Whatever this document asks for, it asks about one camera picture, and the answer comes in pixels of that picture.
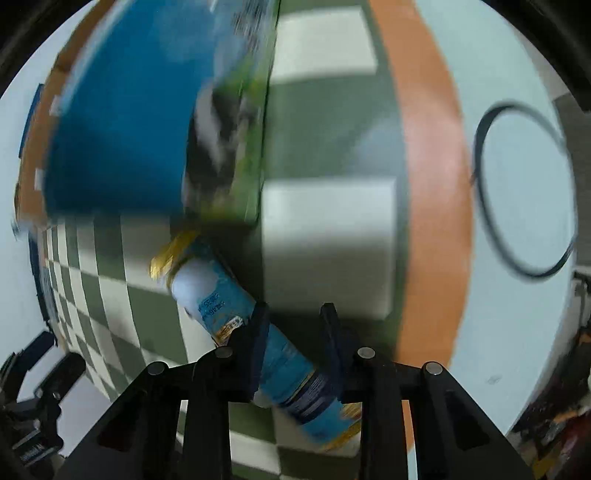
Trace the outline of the light blue snack bag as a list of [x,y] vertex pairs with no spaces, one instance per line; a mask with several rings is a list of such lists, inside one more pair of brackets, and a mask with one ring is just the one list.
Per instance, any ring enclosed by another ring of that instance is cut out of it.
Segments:
[[149,264],[149,275],[200,323],[218,347],[245,359],[249,397],[259,390],[325,450],[361,432],[362,406],[339,400],[339,381],[297,350],[270,323],[269,307],[239,285],[197,232],[178,233]]

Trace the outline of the checkered green white mat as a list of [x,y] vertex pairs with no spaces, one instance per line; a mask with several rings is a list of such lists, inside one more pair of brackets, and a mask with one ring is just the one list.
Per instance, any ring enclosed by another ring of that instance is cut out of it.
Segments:
[[[212,340],[149,275],[187,222],[44,211],[45,149],[77,55],[111,3],[42,1],[27,66],[33,115],[17,221],[41,237],[59,344],[117,398],[150,362],[197,360]],[[313,362],[331,302],[363,343],[401,363],[455,361],[474,257],[469,78],[480,1],[284,1],[267,95],[264,181],[252,225],[204,228],[216,253]]]

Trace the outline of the cardboard box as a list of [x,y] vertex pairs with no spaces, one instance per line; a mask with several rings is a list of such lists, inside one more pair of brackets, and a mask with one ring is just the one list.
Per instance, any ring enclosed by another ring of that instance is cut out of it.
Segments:
[[100,1],[31,109],[15,219],[259,215],[273,1]]

